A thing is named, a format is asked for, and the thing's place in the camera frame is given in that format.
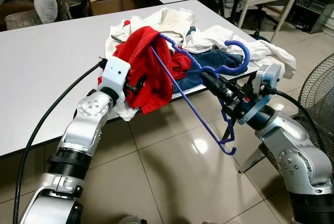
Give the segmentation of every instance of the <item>red shirt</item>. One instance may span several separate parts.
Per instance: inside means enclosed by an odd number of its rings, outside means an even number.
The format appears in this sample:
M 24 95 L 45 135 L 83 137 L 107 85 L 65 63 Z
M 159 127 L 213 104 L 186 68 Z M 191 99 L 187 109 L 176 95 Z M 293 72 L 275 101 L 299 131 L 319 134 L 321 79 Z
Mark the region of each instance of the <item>red shirt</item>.
M 126 101 L 130 107 L 141 108 L 143 114 L 168 104 L 172 99 L 172 82 L 156 57 L 151 45 L 166 66 L 172 72 L 172 58 L 166 41 L 158 37 L 159 32 L 151 27 L 143 27 L 130 35 L 126 42 L 117 45 L 114 56 L 130 63 L 129 84 L 136 86 L 138 79 L 146 74 L 145 85 L 138 93 L 130 92 Z

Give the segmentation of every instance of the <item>electric fan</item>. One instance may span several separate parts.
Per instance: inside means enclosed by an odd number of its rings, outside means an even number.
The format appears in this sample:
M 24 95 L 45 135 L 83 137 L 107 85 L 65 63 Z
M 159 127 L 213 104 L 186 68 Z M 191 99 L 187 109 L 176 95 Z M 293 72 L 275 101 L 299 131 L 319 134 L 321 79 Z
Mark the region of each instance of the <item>electric fan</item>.
M 321 139 L 299 110 L 299 120 L 313 144 L 329 157 L 334 168 L 334 54 L 324 59 L 308 76 L 299 103 L 309 113 Z

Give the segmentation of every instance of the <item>chair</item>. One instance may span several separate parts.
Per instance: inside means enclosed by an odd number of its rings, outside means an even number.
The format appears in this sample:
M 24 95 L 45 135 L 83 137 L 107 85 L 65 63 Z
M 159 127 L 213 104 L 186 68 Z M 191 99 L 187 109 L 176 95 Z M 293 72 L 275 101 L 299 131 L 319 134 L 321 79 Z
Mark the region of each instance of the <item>chair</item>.
M 67 9 L 65 5 L 65 0 L 56 0 L 58 5 L 58 15 L 56 21 L 67 20 Z M 40 20 L 36 10 L 22 11 L 19 13 L 8 15 L 5 18 L 7 30 L 31 27 L 36 25 L 41 25 Z
M 264 19 L 268 19 L 268 20 L 270 20 L 271 22 L 274 23 L 274 27 L 273 27 L 274 30 L 276 30 L 276 27 L 279 23 L 276 19 L 274 19 L 273 17 L 268 15 L 265 11 L 263 11 L 263 7 L 265 7 L 266 5 L 285 6 L 287 4 L 287 2 L 288 2 L 288 0 L 273 1 L 273 2 L 269 2 L 269 3 L 265 3 L 265 4 L 256 5 L 257 9 L 248 10 L 247 13 L 246 13 L 246 17 L 254 16 L 254 20 L 257 21 L 257 30 L 255 31 L 254 35 L 259 35 L 260 34 L 261 29 L 262 29 L 261 28 L 262 21 Z
M 321 141 L 316 139 L 313 129 L 301 111 L 292 118 L 305 128 L 312 143 L 326 153 L 334 167 L 334 54 L 323 60 L 310 73 L 302 87 L 298 101 L 311 116 Z M 239 167 L 238 172 L 246 172 L 265 157 L 278 170 L 274 155 L 262 143 Z

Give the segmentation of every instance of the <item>table leg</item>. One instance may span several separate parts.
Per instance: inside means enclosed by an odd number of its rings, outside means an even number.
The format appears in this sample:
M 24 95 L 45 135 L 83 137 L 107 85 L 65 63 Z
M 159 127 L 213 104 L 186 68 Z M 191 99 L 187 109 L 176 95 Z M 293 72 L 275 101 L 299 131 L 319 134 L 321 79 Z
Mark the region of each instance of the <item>table leg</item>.
M 241 15 L 240 15 L 240 19 L 239 19 L 239 22 L 238 22 L 238 28 L 241 28 L 242 26 L 242 23 L 244 22 L 244 19 L 245 19 L 245 16 L 246 16 L 246 12 L 248 10 L 248 3 L 245 4 L 245 7 L 243 8 L 242 12 L 241 12 Z
M 219 4 L 219 11 L 220 11 L 220 16 L 225 18 L 225 11 L 224 11 L 224 0 L 218 0 Z
M 287 6 L 286 6 L 285 9 L 284 9 L 284 12 L 283 12 L 283 14 L 282 14 L 280 20 L 279 20 L 279 22 L 278 22 L 278 25 L 277 25 L 277 27 L 276 27 L 276 30 L 275 30 L 275 32 L 273 33 L 273 35 L 272 35 L 272 37 L 271 37 L 271 39 L 270 39 L 270 42 L 273 42 L 274 39 L 275 39 L 275 37 L 277 36 L 277 33 L 278 33 L 279 30 L 281 29 L 281 26 L 283 25 L 283 23 L 284 23 L 284 21 L 285 21 L 287 15 L 288 15 L 288 13 L 289 13 L 289 11 L 290 11 L 292 5 L 293 5 L 293 3 L 294 3 L 294 0 L 289 0 Z
M 238 7 L 238 4 L 239 4 L 239 0 L 234 0 L 232 11 L 231 11 L 231 17 L 228 18 L 228 21 L 231 22 L 232 24 L 234 24 L 234 21 L 235 21 L 235 14 L 236 14 L 236 9 Z

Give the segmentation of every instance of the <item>blue jeans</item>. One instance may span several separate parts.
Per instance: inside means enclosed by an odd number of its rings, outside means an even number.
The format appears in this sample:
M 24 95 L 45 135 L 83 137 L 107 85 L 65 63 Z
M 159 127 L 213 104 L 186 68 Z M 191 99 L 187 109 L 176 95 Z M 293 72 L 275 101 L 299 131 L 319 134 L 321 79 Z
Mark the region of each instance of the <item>blue jeans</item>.
M 217 69 L 222 65 L 231 68 L 236 68 L 240 66 L 243 61 L 242 55 L 229 54 L 222 52 L 218 49 L 209 50 L 207 52 L 192 54 L 192 55 L 201 66 L 211 66 L 214 69 Z M 221 74 L 236 76 L 244 73 L 245 71 L 247 71 L 247 67 L 238 73 L 231 73 L 224 70 L 221 72 Z M 186 71 L 186 74 L 187 76 L 185 78 L 176 80 L 176 83 L 179 85 L 182 91 L 196 87 L 201 84 L 199 78 L 199 70 L 197 69 L 194 63 L 191 64 L 191 67 L 188 71 Z M 173 93 L 178 93 L 178 92 L 179 92 L 178 89 L 173 85 Z

